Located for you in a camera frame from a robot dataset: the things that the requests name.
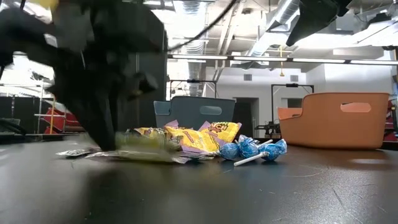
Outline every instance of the blue lollipop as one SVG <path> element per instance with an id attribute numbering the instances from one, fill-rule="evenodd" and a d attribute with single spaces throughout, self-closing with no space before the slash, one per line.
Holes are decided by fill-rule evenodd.
<path id="1" fill-rule="evenodd" d="M 220 149 L 220 156 L 224 159 L 236 159 L 239 156 L 239 146 L 235 143 L 227 143 Z"/>
<path id="2" fill-rule="evenodd" d="M 259 154 L 257 146 L 253 143 L 253 139 L 246 138 L 239 143 L 239 148 L 241 150 L 241 156 L 245 159 L 256 156 Z"/>
<path id="3" fill-rule="evenodd" d="M 266 144 L 259 148 L 259 152 L 268 152 L 268 156 L 262 157 L 266 161 L 274 161 L 279 155 L 285 154 L 287 144 L 285 140 L 280 140 L 275 144 Z"/>

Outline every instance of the black table surface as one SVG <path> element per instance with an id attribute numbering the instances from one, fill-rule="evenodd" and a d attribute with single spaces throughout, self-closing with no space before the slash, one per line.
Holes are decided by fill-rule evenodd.
<path id="1" fill-rule="evenodd" d="M 398 152 L 289 147 L 277 162 L 60 159 L 0 146 L 0 223 L 397 223 Z"/>

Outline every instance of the orange plastic basket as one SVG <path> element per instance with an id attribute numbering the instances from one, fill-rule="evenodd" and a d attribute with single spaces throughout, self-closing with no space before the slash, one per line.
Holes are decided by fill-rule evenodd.
<path id="1" fill-rule="evenodd" d="M 288 144 L 336 149 L 378 149 L 382 145 L 388 93 L 315 93 L 303 109 L 278 108 Z"/>

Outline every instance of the white lollipop stick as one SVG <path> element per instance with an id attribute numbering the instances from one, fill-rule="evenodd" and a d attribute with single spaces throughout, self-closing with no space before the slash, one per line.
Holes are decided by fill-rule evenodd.
<path id="1" fill-rule="evenodd" d="M 263 145 L 269 144 L 269 143 L 272 143 L 272 139 L 270 139 L 270 140 L 268 140 L 268 141 L 266 141 L 266 142 L 264 142 L 264 143 L 258 145 L 257 148 L 260 148 L 260 146 L 263 146 Z"/>
<path id="2" fill-rule="evenodd" d="M 235 162 L 234 166 L 239 166 L 239 165 L 245 164 L 247 162 L 250 162 L 250 161 L 253 161 L 255 159 L 258 159 L 258 158 L 261 158 L 261 157 L 264 157 L 264 156 L 268 156 L 268 155 L 269 155 L 268 152 L 260 152 L 260 154 L 258 154 L 256 156 L 253 156 L 253 157 L 250 157 L 250 158 L 243 159 L 241 161 Z"/>

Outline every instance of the door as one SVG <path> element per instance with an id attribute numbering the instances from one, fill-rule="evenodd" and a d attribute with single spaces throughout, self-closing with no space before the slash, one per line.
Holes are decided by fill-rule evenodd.
<path id="1" fill-rule="evenodd" d="M 247 137 L 253 137 L 251 103 L 237 101 L 235 103 L 232 122 L 242 124 L 241 129 L 236 135 L 237 137 L 239 137 L 240 134 L 243 134 Z"/>

